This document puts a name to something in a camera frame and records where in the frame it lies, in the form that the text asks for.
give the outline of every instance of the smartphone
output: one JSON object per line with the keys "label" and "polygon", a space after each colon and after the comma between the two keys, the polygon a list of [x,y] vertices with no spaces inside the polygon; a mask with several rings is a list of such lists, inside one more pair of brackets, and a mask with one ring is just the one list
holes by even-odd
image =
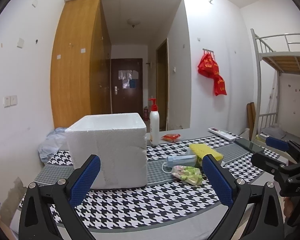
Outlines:
{"label": "smartphone", "polygon": [[234,142],[253,154],[264,152],[263,148],[244,138],[236,139]]}

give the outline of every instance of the paper note on door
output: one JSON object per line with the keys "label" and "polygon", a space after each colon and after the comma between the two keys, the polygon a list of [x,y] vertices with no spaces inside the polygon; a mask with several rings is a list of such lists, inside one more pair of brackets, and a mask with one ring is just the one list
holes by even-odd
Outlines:
{"label": "paper note on door", "polygon": [[122,80],[122,88],[123,89],[130,88],[130,80],[129,79]]}
{"label": "paper note on door", "polygon": [[136,70],[133,70],[131,79],[139,79],[139,72]]}
{"label": "paper note on door", "polygon": [[132,79],[132,70],[119,70],[119,80]]}
{"label": "paper note on door", "polygon": [[135,79],[130,79],[129,83],[130,88],[137,88],[137,81]]}

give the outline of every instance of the houndstooth tablecloth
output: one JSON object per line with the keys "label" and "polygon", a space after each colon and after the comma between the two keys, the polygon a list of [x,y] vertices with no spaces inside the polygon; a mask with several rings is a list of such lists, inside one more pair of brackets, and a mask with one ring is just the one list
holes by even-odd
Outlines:
{"label": "houndstooth tablecloth", "polygon": [[[194,187],[170,174],[161,171],[161,165],[168,155],[184,155],[190,143],[205,143],[213,149],[233,145],[218,136],[180,141],[171,144],[147,147],[148,184],[142,188],[90,190],[82,204],[75,211],[83,223],[94,232],[126,232],[165,226],[201,214],[219,199],[206,177],[199,187]],[[277,159],[279,156],[267,149],[265,154]],[[227,163],[235,178],[252,182],[263,171],[251,164],[251,153]],[[54,184],[60,178],[67,178],[74,170],[68,151],[58,151],[49,160],[36,178],[39,185]],[[54,205],[52,215],[62,225]]]}

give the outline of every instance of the blue gripper pad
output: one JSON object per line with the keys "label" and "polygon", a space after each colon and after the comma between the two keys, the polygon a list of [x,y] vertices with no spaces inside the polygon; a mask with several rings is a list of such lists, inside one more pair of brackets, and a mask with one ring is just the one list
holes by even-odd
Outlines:
{"label": "blue gripper pad", "polygon": [[70,190],[69,204],[72,208],[80,205],[87,195],[92,183],[97,177],[101,167],[101,161],[95,156],[80,175]]}
{"label": "blue gripper pad", "polygon": [[231,207],[234,202],[233,189],[208,155],[202,159],[202,170],[216,192],[221,204]]}
{"label": "blue gripper pad", "polygon": [[278,149],[280,151],[286,152],[289,150],[289,144],[285,141],[282,140],[278,140],[276,138],[273,137],[268,137],[266,139],[266,145]]}

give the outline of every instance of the red bag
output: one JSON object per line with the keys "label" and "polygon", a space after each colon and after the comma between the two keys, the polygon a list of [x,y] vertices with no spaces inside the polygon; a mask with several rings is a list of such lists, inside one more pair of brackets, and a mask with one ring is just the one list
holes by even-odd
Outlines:
{"label": "red bag", "polygon": [[211,53],[205,53],[198,65],[198,73],[214,80],[214,94],[227,95],[225,81],[219,75],[219,66],[212,58]]}

